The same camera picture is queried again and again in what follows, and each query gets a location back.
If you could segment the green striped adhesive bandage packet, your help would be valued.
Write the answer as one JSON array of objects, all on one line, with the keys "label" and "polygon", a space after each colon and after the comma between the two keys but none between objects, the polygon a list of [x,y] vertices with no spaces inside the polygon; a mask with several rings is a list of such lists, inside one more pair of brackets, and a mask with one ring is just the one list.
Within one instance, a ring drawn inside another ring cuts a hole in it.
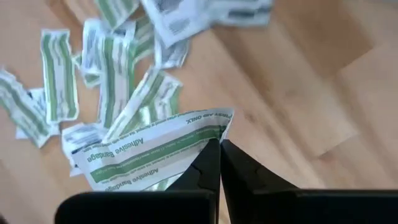
[{"label": "green striped adhesive bandage packet", "polygon": [[94,0],[101,17],[112,30],[134,14],[139,7],[139,0]]},{"label": "green striped adhesive bandage packet", "polygon": [[0,105],[38,148],[47,142],[51,127],[46,123],[39,104],[28,95],[16,77],[6,70],[0,70]]},{"label": "green striped adhesive bandage packet", "polygon": [[149,67],[103,142],[110,142],[130,131],[178,114],[178,98],[182,87],[182,82],[177,78]]},{"label": "green striped adhesive bandage packet", "polygon": [[134,62],[137,63],[154,51],[154,26],[147,16],[136,20],[134,40],[136,41]]},{"label": "green striped adhesive bandage packet", "polygon": [[197,158],[209,140],[221,142],[232,108],[189,111],[135,129],[72,155],[94,191],[165,190]]},{"label": "green striped adhesive bandage packet", "polygon": [[103,42],[104,73],[101,76],[99,122],[109,129],[120,115],[134,91],[134,44],[119,37]]},{"label": "green striped adhesive bandage packet", "polygon": [[40,52],[43,61],[46,120],[49,124],[74,121],[80,112],[69,40],[70,31],[67,29],[41,31]]}]

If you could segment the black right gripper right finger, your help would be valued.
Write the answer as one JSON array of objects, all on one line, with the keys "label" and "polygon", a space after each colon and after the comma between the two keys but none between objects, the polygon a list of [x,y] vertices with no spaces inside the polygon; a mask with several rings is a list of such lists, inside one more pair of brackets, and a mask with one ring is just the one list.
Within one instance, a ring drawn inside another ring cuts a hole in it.
[{"label": "black right gripper right finger", "polygon": [[289,224],[290,200],[279,193],[297,188],[230,140],[221,144],[221,179],[231,224]]}]

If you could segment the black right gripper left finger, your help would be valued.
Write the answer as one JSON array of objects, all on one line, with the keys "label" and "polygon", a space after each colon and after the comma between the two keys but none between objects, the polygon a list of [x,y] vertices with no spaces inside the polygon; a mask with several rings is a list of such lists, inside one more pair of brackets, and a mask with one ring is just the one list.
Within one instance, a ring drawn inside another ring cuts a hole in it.
[{"label": "black right gripper left finger", "polygon": [[188,169],[167,188],[177,201],[169,205],[168,224],[218,224],[220,142],[210,139]]}]

